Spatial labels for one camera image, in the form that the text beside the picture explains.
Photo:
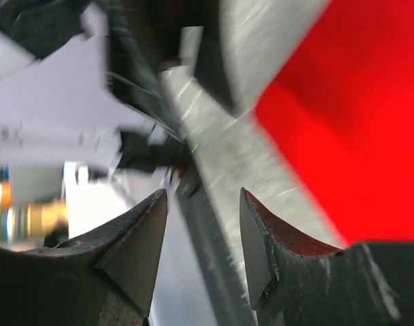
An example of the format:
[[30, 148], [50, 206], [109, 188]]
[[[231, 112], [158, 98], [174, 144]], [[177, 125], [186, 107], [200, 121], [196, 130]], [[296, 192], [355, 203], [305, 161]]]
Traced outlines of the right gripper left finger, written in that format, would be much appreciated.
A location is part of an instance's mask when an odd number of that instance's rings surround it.
[[56, 247], [0, 247], [0, 325], [146, 325], [167, 214], [161, 189]]

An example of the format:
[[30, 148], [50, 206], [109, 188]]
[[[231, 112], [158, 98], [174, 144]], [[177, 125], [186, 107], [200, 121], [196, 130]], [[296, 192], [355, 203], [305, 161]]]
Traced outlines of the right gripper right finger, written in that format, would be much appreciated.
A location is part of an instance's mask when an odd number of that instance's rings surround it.
[[251, 308], [260, 325], [414, 325], [414, 242], [323, 243], [240, 193]]

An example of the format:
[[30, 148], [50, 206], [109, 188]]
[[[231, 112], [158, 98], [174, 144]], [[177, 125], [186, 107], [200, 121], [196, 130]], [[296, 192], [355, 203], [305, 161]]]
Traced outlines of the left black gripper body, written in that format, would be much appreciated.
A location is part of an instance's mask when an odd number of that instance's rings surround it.
[[183, 30], [202, 28], [193, 77], [228, 114], [236, 96], [225, 68], [220, 1], [109, 1], [108, 89], [120, 102], [182, 141], [181, 123], [160, 75], [181, 66]]

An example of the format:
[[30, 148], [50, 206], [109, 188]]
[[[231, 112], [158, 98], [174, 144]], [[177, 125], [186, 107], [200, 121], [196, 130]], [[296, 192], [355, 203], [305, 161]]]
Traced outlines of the red t shirt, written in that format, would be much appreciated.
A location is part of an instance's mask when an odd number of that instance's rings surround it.
[[331, 1], [255, 112], [347, 243], [414, 240], [414, 1]]

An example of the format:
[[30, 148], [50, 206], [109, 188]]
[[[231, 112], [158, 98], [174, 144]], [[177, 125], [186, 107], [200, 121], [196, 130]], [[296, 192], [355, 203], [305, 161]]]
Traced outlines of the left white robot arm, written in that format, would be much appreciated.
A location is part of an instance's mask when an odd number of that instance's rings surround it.
[[220, 1], [0, 1], [0, 166], [66, 161], [99, 168], [192, 168], [163, 72], [184, 64], [231, 115]]

